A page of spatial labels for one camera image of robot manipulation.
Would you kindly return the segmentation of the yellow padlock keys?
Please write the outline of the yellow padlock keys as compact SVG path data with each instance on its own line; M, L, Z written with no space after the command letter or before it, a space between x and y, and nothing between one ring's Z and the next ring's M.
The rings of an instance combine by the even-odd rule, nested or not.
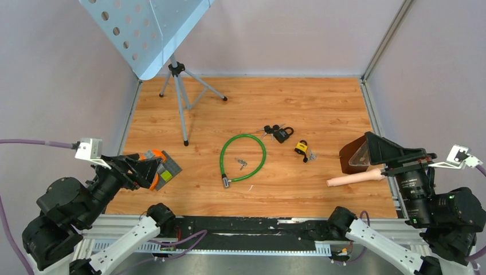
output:
M317 157L318 157L317 154L313 153L310 148L307 148L307 150L304 153L303 162L307 163L311 160L315 160Z

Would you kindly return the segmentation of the yellow padlock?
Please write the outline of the yellow padlock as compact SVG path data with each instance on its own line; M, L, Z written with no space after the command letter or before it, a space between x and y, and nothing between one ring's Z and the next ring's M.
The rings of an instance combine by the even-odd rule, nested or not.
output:
M308 149L308 143L306 140L299 141L296 146L294 147L294 151L297 152L299 155L306 156Z

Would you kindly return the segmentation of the green cable lock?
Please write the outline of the green cable lock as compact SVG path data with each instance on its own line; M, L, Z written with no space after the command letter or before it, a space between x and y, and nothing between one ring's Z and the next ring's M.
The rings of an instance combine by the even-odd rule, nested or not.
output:
M228 149L228 147L236 140L238 139L243 139L243 138L248 138L248 139L252 139L254 141L256 141L259 146L261 147L261 152L262 152L262 157L261 157L261 161L259 163L259 165L250 173L244 175L244 176L241 176L239 178L233 178L233 179L229 179L226 172L225 172L225 165L224 165L224 157L225 157L225 153L226 153L226 150ZM258 172L260 172L260 170L263 168L265 162L266 162L266 157L267 157L267 151L266 151L266 147L264 145L264 143L257 137L255 137L254 135L250 135L250 134L239 134L239 135L236 135L236 136L233 136L231 137L222 147L221 151L220 151L220 156L219 156L219 168L220 168L220 173L221 173L221 179L222 179L222 184L223 184L223 187L224 188L229 188L230 187L230 184L232 182L240 182L240 181L243 181L243 180L247 180L253 176L255 176Z

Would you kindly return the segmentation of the black padlock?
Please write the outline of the black padlock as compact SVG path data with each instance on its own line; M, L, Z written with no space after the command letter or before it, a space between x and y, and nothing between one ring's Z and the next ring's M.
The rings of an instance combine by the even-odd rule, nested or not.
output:
M273 137L281 144L288 140L293 133L294 129L292 127L279 128L274 130Z

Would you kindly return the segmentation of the small silver keys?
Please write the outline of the small silver keys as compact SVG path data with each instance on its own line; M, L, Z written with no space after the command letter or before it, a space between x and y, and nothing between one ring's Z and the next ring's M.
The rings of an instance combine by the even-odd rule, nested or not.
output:
M243 160L243 159L235 158L235 160L240 165L240 171L243 170L248 165L247 162L245 160Z

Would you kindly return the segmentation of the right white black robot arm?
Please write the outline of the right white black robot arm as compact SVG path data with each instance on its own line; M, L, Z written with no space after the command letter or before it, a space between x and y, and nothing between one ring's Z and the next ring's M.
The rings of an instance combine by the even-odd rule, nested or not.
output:
M477 233L485 228L485 210L468 187L436 193L434 177L437 168L485 172L482 161L466 146L454 145L445 161L436 162L436 154L423 148L406 148L372 132L364 137L370 164L383 164L378 174L396 180L406 224L420 230L432 254L423 256L395 243L340 206L328 218L329 235L363 245L403 274L479 274L477 259L485 250L474 252L474 248Z

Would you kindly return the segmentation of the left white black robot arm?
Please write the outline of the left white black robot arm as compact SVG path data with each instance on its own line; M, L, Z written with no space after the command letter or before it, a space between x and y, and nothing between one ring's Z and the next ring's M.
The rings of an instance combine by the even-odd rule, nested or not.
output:
M105 166L95 166L91 181L82 184L76 178L63 177L37 199L41 212L22 233L28 263L35 274L111 274L142 244L175 231L174 213L158 203L108 248L90 258L74 260L75 247L83 240L81 232L92 228L119 190L154 189L167 156L151 150L101 159Z

